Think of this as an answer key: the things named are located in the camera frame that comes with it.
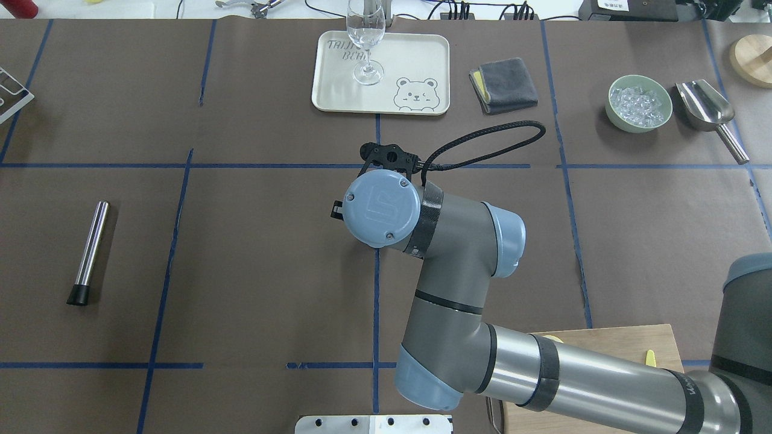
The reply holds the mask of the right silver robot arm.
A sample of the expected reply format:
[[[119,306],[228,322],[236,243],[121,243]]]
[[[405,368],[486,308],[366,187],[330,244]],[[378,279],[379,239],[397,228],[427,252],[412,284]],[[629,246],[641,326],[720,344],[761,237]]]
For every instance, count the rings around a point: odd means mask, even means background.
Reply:
[[[331,215],[364,244],[423,261],[395,373],[418,406],[450,411],[472,392],[629,432],[770,432],[770,253],[731,264],[709,368],[683,374],[485,323],[491,279],[523,256],[513,212],[375,169]]]

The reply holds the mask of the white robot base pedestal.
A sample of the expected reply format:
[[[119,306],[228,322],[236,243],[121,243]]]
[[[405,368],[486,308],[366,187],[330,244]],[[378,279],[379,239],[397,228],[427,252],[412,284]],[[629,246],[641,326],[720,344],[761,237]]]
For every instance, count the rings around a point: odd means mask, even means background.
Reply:
[[[308,415],[295,433],[453,433],[450,415]]]

